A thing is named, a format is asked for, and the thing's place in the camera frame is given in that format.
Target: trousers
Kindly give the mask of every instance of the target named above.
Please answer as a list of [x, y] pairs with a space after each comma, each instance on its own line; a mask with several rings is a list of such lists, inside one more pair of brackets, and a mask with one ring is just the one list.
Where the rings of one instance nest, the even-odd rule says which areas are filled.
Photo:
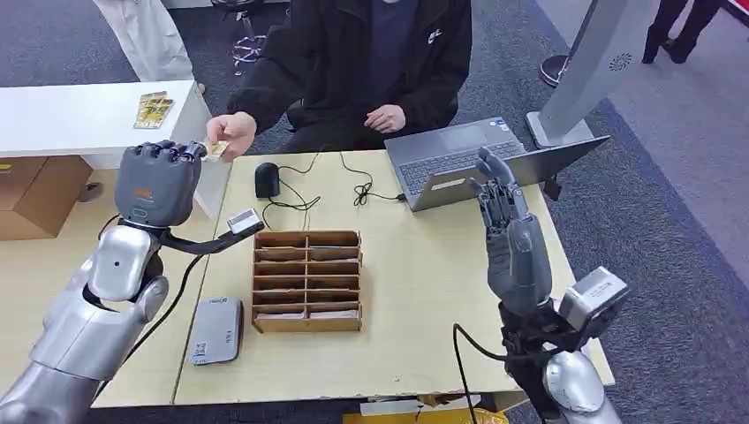
[[364, 119], [339, 117], [301, 126], [279, 153], [312, 153], [325, 151], [377, 150], [385, 140], [434, 128], [406, 127], [398, 132], [381, 134], [364, 126]]
[[193, 63], [161, 0], [94, 0], [141, 81], [191, 80]]
[[[660, 34], [667, 34], [674, 26], [679, 15], [686, 8], [688, 0], [661, 0], [658, 14], [651, 28]], [[721, 7], [722, 0], [694, 0], [692, 10], [689, 12], [678, 39], [681, 42], [696, 42], [707, 24], [715, 17]]]

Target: laptop keyboard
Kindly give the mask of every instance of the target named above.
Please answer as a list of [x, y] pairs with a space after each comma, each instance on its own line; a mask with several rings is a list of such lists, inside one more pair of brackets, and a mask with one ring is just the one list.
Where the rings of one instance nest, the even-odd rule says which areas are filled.
[[[526, 149], [519, 141], [506, 141], [504, 143], [486, 146], [486, 148], [502, 159], [516, 155], [523, 155]], [[400, 165], [408, 191], [417, 195], [424, 191], [424, 186], [429, 177], [451, 170], [470, 168], [479, 160], [479, 150], [466, 150], [465, 152], [453, 153], [451, 155], [433, 157], [422, 161], [404, 163]]]

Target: qr code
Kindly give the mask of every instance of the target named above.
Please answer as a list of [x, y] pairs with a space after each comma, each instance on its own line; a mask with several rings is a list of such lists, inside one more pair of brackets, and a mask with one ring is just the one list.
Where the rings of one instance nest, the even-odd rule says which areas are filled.
[[208, 343], [202, 342], [202, 343], [196, 343], [195, 344], [195, 352], [193, 352], [193, 356], [206, 356], [206, 346]]

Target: wooden sorting box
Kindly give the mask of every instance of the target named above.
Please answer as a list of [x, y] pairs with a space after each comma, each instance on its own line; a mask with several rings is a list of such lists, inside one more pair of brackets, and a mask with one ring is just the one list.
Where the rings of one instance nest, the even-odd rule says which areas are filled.
[[357, 232], [267, 231], [254, 243], [252, 317], [261, 333], [361, 329]]

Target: gray carpet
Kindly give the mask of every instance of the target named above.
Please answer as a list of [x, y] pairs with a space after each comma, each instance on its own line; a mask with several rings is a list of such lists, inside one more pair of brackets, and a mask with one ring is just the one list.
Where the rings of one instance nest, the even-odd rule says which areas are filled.
[[[0, 35], [5, 40], [23, 39], [0, 46], [0, 85], [132, 78], [95, 14], [86, 12], [90, 22], [78, 28], [83, 34], [61, 39], [58, 32], [68, 34], [66, 25], [74, 25], [79, 15], [58, 16], [43, 7], [50, 3], [0, 4], [0, 15], [9, 16], [8, 12], [17, 20], [0, 26]], [[93, 7], [72, 0], [54, 3], [73, 9]], [[473, 4], [473, 68], [460, 96], [456, 123], [502, 115], [530, 146], [523, 116], [550, 96], [536, 79], [537, 64], [552, 52], [564, 51], [564, 40], [533, 0]], [[220, 112], [227, 92], [237, 84], [223, 56], [232, 38], [231, 22], [220, 25], [221, 17], [210, 9], [177, 11], [174, 16], [196, 76], [208, 85], [209, 105]], [[49, 26], [33, 22], [45, 18], [58, 21]], [[204, 19], [212, 24], [202, 23]], [[81, 51], [97, 61], [78, 60]], [[9, 60], [11, 69], [4, 69]], [[75, 66], [82, 70], [72, 69]], [[659, 105], [645, 102], [640, 107]], [[634, 289], [603, 338], [617, 379], [609, 394], [623, 421], [747, 422], [749, 292], [613, 105], [603, 102], [588, 123], [595, 133], [610, 133], [614, 140], [560, 175], [563, 196], [549, 203], [549, 209], [576, 276], [604, 265]], [[279, 125], [257, 143], [256, 151], [272, 151], [286, 137]], [[104, 410], [92, 412], [88, 422], [333, 422], [351, 407], [313, 404]], [[527, 407], [513, 411], [511, 420], [537, 422]]]
[[[537, 1], [571, 42], [590, 1]], [[671, 30], [673, 36], [689, 10], [691, 5]], [[645, 34], [640, 37], [644, 42]], [[749, 178], [747, 38], [749, 27], [719, 11], [686, 64], [674, 64], [661, 51], [654, 64], [635, 66], [610, 97], [745, 283], [749, 283], [749, 185], [744, 184]], [[661, 107], [642, 107], [649, 102]]]

